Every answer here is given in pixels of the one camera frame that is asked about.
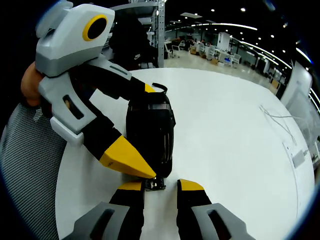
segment black bag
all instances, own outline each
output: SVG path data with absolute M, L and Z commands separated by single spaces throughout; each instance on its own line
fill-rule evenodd
M 114 63 L 127 70 L 136 69 L 134 66 L 140 63 L 152 63 L 158 67 L 158 51 L 150 46 L 144 26 L 134 16 L 118 18 L 109 46 L 114 53 Z
M 174 112 L 167 88 L 163 92 L 145 92 L 129 101 L 126 114 L 126 137 L 154 170 L 157 177 L 166 178 L 172 170 L 174 147 Z

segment person's hand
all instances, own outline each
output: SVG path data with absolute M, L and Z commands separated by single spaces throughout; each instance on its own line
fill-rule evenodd
M 34 107 L 40 105 L 41 95 L 38 92 L 38 86 L 45 76 L 36 70 L 35 62 L 26 69 L 21 80 L 21 92 L 26 102 Z

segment yellow fingertip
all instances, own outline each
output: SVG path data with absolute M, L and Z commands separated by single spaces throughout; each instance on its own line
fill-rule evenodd
M 126 183 L 122 184 L 120 187 L 118 187 L 118 189 L 140 191 L 141 185 L 142 185 L 142 181 L 140 181 L 140 180 L 130 181 L 130 182 L 126 182 Z
M 144 85 L 144 91 L 147 92 L 147 93 L 155 93 L 156 90 L 154 90 L 150 85 L 148 84 L 145 84 Z
M 180 178 L 181 190 L 182 191 L 197 191 L 197 190 L 205 190 L 200 184 Z
M 103 153 L 99 161 L 105 167 L 124 174 L 146 179 L 156 176 L 140 153 L 122 135 Z

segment floor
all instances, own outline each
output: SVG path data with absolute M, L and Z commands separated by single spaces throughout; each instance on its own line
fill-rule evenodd
M 253 71 L 251 68 L 239 64 L 237 68 L 230 66 L 218 66 L 211 63 L 211 61 L 201 58 L 198 55 L 190 54 L 188 51 L 175 51 L 176 57 L 164 60 L 165 68 L 186 68 L 186 69 L 200 69 L 206 71 L 213 71 L 234 77 L 239 77 L 259 84 L 267 89 L 270 89 L 274 94 L 276 89 L 269 83 L 269 79 Z

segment white round table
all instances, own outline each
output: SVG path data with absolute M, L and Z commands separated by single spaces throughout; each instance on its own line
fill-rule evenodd
M 212 203 L 221 203 L 247 226 L 257 240 L 283 239 L 305 209 L 314 189 L 308 153 L 294 169 L 284 148 L 305 151 L 307 145 L 292 118 L 282 118 L 291 136 L 266 116 L 290 115 L 266 88 L 221 73 L 183 68 L 133 71 L 148 84 L 168 87 L 176 126 L 173 167 L 164 191 L 145 193 L 142 240 L 180 239 L 176 225 L 177 179 L 202 185 Z M 125 133 L 128 102 L 96 91 L 91 102 Z M 109 202 L 127 175 L 103 167 L 84 146 L 66 146 L 55 195 L 58 235 L 101 201 Z

